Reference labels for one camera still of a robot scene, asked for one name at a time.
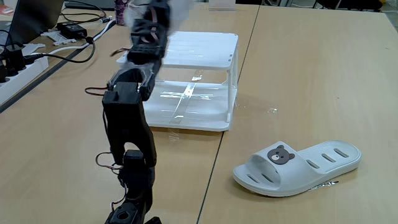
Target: wooden table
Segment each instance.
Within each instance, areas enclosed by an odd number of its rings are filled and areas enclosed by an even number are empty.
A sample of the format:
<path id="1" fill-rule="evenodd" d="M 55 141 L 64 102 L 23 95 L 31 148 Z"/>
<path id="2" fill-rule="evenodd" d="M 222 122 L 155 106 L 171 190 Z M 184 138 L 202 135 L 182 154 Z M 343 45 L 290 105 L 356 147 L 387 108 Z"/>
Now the wooden table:
<path id="1" fill-rule="evenodd" d="M 239 35 L 240 65 L 259 6 L 209 11 L 195 6 L 183 30 Z M 0 114 L 0 221 L 103 223 L 109 203 L 123 194 L 109 170 L 94 158 L 108 151 L 101 98 L 84 94 L 118 70 L 112 51 L 129 46 L 129 31 L 112 28 L 96 43 L 92 60 L 67 63 Z M 91 49 L 75 57 L 86 58 Z M 147 215 L 164 223 L 195 223 L 222 133 L 154 128 L 158 153 L 154 205 Z M 104 156 L 102 163 L 111 163 Z"/>
<path id="2" fill-rule="evenodd" d="M 98 11 L 93 11 L 93 10 L 84 10 L 84 9 L 64 9 L 63 13 L 82 13 L 82 12 L 90 12 L 90 13 L 101 13 Z M 114 12 L 106 12 L 108 16 L 113 16 L 114 17 Z M 85 21 L 88 19 L 92 19 L 93 16 L 82 16 L 82 15 L 76 15 L 76 16 L 67 16 L 69 19 L 73 19 L 73 20 L 77 20 L 77 21 Z M 65 22 L 66 20 L 60 16 L 58 22 Z M 91 23 L 87 23 L 87 24 L 82 24 L 82 27 L 84 27 L 87 30 L 87 34 L 88 36 L 94 36 L 96 34 L 99 34 L 106 26 L 106 24 L 102 24 L 100 23 L 100 21 L 97 22 L 91 22 Z M 70 43 L 68 45 L 59 45 L 59 46 L 54 46 L 53 45 L 53 40 L 48 38 L 48 37 L 38 37 L 36 39 L 34 39 L 31 43 L 33 44 L 45 44 L 45 47 L 40 48 L 37 50 L 37 52 L 40 53 L 49 53 L 55 49 L 59 49 L 62 47 L 66 47 L 66 46 L 81 46 L 83 44 L 85 44 L 85 40 L 78 40 L 75 43 Z M 63 50 L 60 52 L 57 52 L 56 55 L 62 56 L 62 57 L 69 57 L 71 56 L 71 58 L 73 58 L 76 54 L 78 54 L 80 52 L 80 50 L 76 50 L 76 49 L 70 49 L 70 50 Z M 49 67 L 44 70 L 38 77 L 36 77 L 36 81 L 40 78 L 43 77 L 47 77 L 51 74 L 53 74 L 54 71 L 57 70 L 57 67 L 61 67 L 65 61 L 62 61 L 60 59 L 57 58 L 53 58 L 53 57 L 49 57 Z M 32 86 L 37 85 L 38 83 L 36 83 L 34 81 L 30 82 L 28 85 L 25 86 L 25 88 L 28 90 L 30 89 Z M 0 105 L 0 111 L 4 110 L 6 106 L 9 106 L 9 104 L 15 102 L 16 100 L 18 100 L 20 97 L 22 97 L 25 91 L 22 89 L 19 93 L 17 93 L 16 95 L 14 95 L 11 100 L 9 100 L 9 102 L 6 102 L 4 104 Z"/>
<path id="3" fill-rule="evenodd" d="M 381 13 L 262 6 L 200 223 L 397 223 L 398 35 Z M 340 183 L 286 198 L 252 194 L 234 167 L 285 141 L 363 153 Z"/>

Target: black robotic arm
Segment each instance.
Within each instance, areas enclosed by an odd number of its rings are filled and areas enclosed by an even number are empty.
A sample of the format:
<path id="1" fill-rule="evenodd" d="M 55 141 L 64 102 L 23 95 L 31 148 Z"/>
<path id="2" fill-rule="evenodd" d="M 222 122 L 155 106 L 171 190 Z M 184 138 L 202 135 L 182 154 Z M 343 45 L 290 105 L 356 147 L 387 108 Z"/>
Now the black robotic arm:
<path id="1" fill-rule="evenodd" d="M 142 102 L 147 101 L 162 65 L 170 27 L 169 0 L 152 0 L 131 29 L 127 62 L 108 83 L 103 97 L 104 120 L 111 153 L 121 166 L 118 179 L 127 194 L 106 224 L 143 224 L 152 205 L 156 150 Z M 139 150 L 125 150 L 131 142 Z M 148 224 L 160 223 L 155 217 Z"/>

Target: white paper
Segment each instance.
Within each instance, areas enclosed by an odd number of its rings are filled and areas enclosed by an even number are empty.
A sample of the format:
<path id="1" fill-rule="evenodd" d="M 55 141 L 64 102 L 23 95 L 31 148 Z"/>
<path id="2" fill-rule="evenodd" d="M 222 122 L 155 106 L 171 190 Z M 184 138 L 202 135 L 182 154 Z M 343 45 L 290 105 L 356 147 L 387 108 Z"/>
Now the white paper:
<path id="1" fill-rule="evenodd" d="M 209 9 L 235 10 L 235 0 L 209 0 Z"/>

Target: white slipper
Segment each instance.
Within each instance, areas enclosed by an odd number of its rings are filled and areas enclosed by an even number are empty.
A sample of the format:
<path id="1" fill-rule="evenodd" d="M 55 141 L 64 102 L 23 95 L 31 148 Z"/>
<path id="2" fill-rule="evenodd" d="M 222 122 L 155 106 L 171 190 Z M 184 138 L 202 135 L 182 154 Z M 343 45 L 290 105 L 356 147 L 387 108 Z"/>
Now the white slipper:
<path id="1" fill-rule="evenodd" d="M 234 179 L 262 195 L 302 193 L 358 167 L 361 151 L 343 141 L 327 141 L 299 152 L 279 141 L 235 167 Z"/>

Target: bottle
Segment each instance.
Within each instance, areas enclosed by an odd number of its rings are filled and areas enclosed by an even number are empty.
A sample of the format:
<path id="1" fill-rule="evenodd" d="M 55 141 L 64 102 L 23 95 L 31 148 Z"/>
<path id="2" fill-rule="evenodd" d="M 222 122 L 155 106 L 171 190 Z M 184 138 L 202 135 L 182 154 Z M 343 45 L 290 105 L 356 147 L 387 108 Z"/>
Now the bottle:
<path id="1" fill-rule="evenodd" d="M 114 0 L 114 11 L 116 14 L 116 24 L 124 26 L 124 10 L 129 0 Z"/>

